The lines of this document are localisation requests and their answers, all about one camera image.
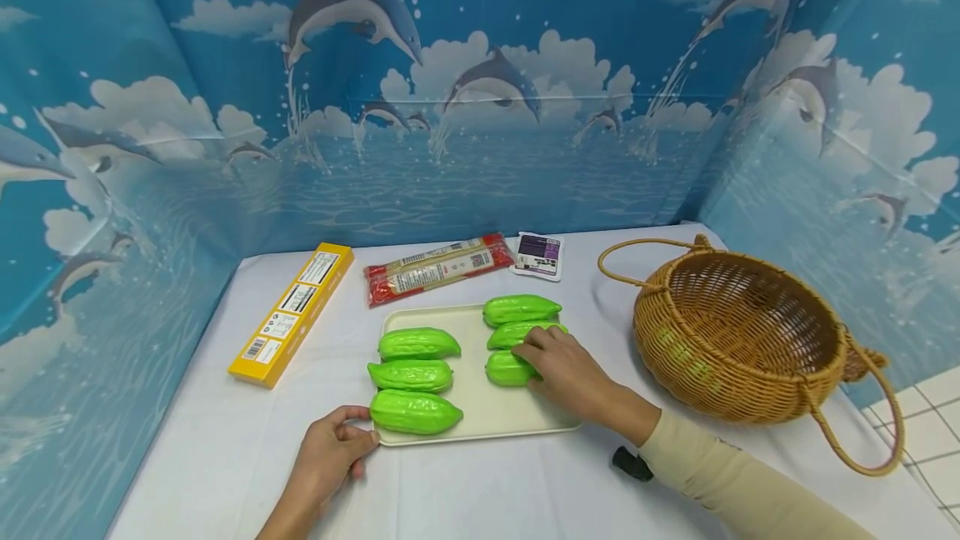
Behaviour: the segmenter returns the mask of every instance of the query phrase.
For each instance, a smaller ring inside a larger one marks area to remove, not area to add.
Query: blue backdrop
[[[954,364],[955,5],[0,0],[0,536],[105,533],[236,263],[321,239],[702,214]]]

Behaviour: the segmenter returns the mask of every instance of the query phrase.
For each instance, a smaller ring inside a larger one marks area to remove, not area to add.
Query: tiled wall
[[[960,367],[897,393],[906,422],[907,470],[960,533]],[[863,409],[888,444],[893,416],[885,401]]]

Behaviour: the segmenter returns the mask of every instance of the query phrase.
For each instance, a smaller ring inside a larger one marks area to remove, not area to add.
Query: yellow box
[[[353,263],[348,246],[317,246],[310,261],[299,270],[257,332],[233,359],[227,373],[238,380],[273,388],[294,357],[317,315],[327,305],[343,274]]]

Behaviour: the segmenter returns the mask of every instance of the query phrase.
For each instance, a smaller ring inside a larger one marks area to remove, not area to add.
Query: white tablecloth
[[[204,333],[162,430],[109,537],[253,538],[276,502],[308,424],[341,403],[368,403],[365,365],[377,358],[384,318],[403,308],[478,304],[508,293],[538,293],[563,305],[563,321],[610,375],[665,408],[678,405],[638,367],[631,340],[636,288],[604,277],[596,258],[631,238],[692,242],[699,224],[570,234],[563,280],[498,271],[368,310],[362,268],[424,246],[356,251],[341,286],[273,390],[227,375],[233,360],[307,253],[241,263]],[[709,234],[714,245],[719,238]],[[461,238],[450,238],[451,241]],[[681,254],[634,246],[607,262],[645,279]],[[888,449],[840,391],[823,412],[862,463]],[[953,530],[907,472],[862,477],[842,465],[811,418],[776,427],[737,427],[695,419],[835,504],[879,538],[954,538]],[[585,425],[541,437],[381,447],[367,479],[342,492],[316,538],[497,540],[539,538],[725,538],[713,516],[659,485],[612,469],[617,435]]]

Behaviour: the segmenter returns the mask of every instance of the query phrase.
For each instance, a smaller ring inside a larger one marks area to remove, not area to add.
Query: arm
[[[310,424],[283,494],[257,540],[306,540],[347,477],[364,476],[362,459],[380,437],[347,425],[350,419],[370,419],[370,410],[340,407]]]
[[[558,327],[535,327],[513,351],[542,376],[532,390],[630,440],[659,481],[712,511],[738,538],[872,537],[789,477],[619,386]]]

